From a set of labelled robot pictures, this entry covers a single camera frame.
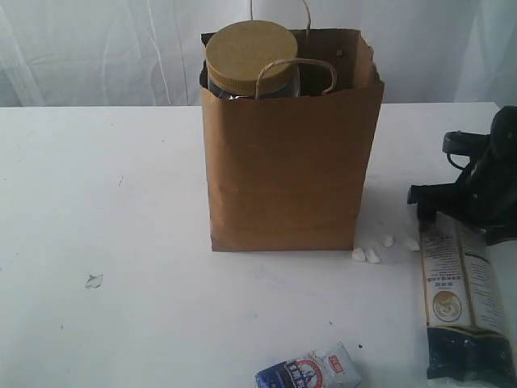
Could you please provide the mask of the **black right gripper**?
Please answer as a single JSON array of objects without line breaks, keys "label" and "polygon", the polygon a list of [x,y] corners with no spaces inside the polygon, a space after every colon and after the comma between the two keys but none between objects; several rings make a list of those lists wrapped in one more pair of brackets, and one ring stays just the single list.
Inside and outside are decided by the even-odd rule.
[{"label": "black right gripper", "polygon": [[[516,239],[516,107],[494,116],[488,143],[464,181],[464,222],[485,231],[489,246]],[[455,183],[411,185],[407,204],[417,206],[418,230],[436,223],[437,213],[460,216],[460,190]]]}]

